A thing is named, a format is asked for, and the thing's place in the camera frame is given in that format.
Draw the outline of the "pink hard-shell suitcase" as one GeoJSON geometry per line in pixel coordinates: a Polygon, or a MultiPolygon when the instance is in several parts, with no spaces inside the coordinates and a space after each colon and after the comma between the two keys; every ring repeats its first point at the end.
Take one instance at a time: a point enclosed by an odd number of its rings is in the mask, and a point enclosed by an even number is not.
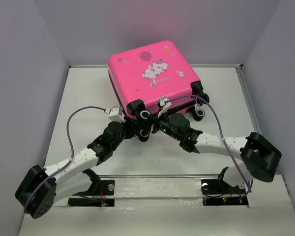
{"type": "Polygon", "coordinates": [[[171,101],[167,113],[190,113],[194,120],[205,116],[201,97],[209,101],[201,80],[171,41],[161,41],[110,56],[108,73],[125,116],[132,121],[140,141],[148,140],[147,115],[160,110],[159,100],[171,101]]]}

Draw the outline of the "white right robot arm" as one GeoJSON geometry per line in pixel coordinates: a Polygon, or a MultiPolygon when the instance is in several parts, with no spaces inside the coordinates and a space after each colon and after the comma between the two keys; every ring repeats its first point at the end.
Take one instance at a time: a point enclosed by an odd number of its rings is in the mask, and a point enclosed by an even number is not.
{"type": "Polygon", "coordinates": [[[157,131],[174,138],[186,152],[229,156],[234,166],[223,168],[216,181],[217,189],[223,193],[254,179],[273,182],[282,157],[282,153],[260,133],[252,132],[247,137],[219,137],[191,128],[183,114],[156,118],[153,132],[157,131]]]}

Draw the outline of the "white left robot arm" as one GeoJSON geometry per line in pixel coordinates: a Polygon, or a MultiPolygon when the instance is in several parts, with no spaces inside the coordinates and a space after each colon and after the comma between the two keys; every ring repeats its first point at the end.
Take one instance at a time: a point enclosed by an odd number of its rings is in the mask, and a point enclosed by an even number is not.
{"type": "Polygon", "coordinates": [[[98,191],[100,177],[92,170],[110,157],[127,139],[146,141],[149,131],[131,120],[111,121],[103,133],[79,152],[53,165],[31,167],[15,192],[24,213],[37,219],[57,201],[80,192],[98,191]]]}

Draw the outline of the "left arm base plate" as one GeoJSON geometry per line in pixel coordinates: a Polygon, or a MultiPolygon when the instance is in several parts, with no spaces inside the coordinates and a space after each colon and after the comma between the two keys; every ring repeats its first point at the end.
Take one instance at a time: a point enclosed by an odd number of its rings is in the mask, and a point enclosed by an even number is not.
{"type": "Polygon", "coordinates": [[[78,192],[69,197],[71,207],[114,207],[115,180],[102,179],[92,169],[83,171],[91,181],[87,191],[78,192]]]}

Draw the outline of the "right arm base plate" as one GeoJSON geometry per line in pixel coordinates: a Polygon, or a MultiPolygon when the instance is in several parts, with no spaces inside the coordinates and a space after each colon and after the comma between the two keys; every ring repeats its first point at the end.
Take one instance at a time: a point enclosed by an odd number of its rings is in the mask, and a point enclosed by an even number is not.
{"type": "Polygon", "coordinates": [[[208,178],[201,180],[201,193],[203,206],[248,206],[245,187],[240,189],[225,183],[224,175],[228,167],[222,169],[217,178],[208,178]]]}

